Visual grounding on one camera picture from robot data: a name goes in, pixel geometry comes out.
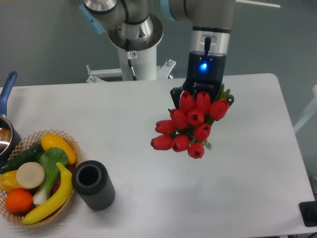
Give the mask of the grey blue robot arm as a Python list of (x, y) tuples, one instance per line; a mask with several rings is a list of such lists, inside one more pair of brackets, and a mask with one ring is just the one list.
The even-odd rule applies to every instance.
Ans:
[(117, 48), (124, 81), (165, 77), (158, 69), (157, 46), (168, 22), (191, 24), (185, 82), (171, 90), (175, 106), (189, 91), (211, 100), (234, 97), (222, 83), (235, 11), (233, 0), (85, 0), (79, 10), (92, 30), (107, 33)]

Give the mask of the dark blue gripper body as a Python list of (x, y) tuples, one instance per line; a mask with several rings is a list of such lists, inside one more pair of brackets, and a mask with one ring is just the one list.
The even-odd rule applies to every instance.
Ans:
[(188, 69), (183, 90), (191, 94), (202, 91), (216, 97), (221, 86), (226, 56), (189, 53)]

